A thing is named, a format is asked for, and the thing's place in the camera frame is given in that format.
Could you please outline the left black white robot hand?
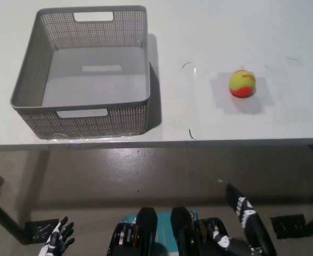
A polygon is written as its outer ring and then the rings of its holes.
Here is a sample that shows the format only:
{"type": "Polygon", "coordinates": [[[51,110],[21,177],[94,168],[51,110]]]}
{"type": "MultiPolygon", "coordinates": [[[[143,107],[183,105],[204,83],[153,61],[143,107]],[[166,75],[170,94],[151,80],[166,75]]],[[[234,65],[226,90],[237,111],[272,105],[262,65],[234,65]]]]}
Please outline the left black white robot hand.
{"type": "Polygon", "coordinates": [[[75,242],[75,238],[71,238],[74,232],[74,223],[67,224],[67,222],[68,217],[64,217],[55,226],[38,256],[62,256],[67,248],[75,242]]]}

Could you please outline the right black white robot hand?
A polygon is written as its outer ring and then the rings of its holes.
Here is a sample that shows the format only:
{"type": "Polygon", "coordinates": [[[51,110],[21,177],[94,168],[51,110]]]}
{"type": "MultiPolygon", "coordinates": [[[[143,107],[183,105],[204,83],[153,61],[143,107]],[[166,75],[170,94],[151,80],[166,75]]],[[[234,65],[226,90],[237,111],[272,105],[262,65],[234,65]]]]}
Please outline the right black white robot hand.
{"type": "Polygon", "coordinates": [[[225,188],[225,196],[239,219],[247,241],[214,231],[212,237],[218,247],[228,255],[277,255],[265,225],[247,197],[230,183],[225,188]]]}

